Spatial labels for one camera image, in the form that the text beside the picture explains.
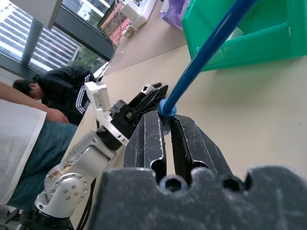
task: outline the blue jeans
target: blue jeans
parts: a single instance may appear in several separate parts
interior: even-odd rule
[[[59,164],[77,129],[73,124],[45,122],[15,191],[7,205],[30,210],[44,190],[44,179]]]

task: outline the tree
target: tree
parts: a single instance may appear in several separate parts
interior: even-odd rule
[[[99,56],[97,54],[83,46],[78,52],[76,59],[71,61],[69,65],[80,65],[90,69],[91,72],[94,73],[102,66],[102,63],[98,59]]]
[[[90,11],[89,16],[90,17],[87,22],[96,28],[99,21],[101,20],[100,15],[97,14],[95,11]],[[82,46],[75,60],[71,61],[69,65],[80,65],[87,69],[90,69],[91,72],[94,73],[102,66],[102,63],[98,59],[99,56],[97,54],[95,54],[88,48]]]
[[[99,23],[100,20],[101,20],[100,15],[99,15],[98,13],[96,13],[95,11],[93,11],[93,10],[91,10],[88,14],[89,14],[90,17],[89,17],[89,19],[87,20],[87,22],[88,22],[91,26],[97,28],[97,25],[98,25],[98,23]]]

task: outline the cable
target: cable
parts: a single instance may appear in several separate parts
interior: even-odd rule
[[[77,230],[83,230],[88,218],[90,216],[91,213],[91,208],[92,208],[92,203],[93,203],[93,194],[94,194],[94,189],[95,189],[95,184],[96,184],[96,178],[93,180],[93,182],[91,183],[91,192],[90,192],[90,196],[87,200],[84,212],[82,214],[82,217],[80,219],[80,222],[78,224]]]

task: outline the screw hole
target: screw hole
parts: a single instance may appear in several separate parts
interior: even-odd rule
[[[205,168],[208,168],[208,166],[202,162],[199,162],[199,161],[196,161],[192,164],[192,168],[195,169],[195,168],[198,168],[198,167],[205,167]]]
[[[241,186],[238,181],[234,179],[226,179],[223,181],[223,187],[225,189],[229,189],[233,192],[240,192],[241,191]]]
[[[245,185],[245,190],[247,190],[247,191],[249,191],[253,186],[253,181],[252,181],[251,176],[249,174],[247,175],[247,177],[245,179],[244,185]]]
[[[181,189],[181,182],[177,179],[170,179],[165,182],[165,186],[169,191],[175,192]]]

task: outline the plastic bag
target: plastic bag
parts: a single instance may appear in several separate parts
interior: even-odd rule
[[[181,20],[191,0],[164,0],[161,18],[168,24],[182,30]]]

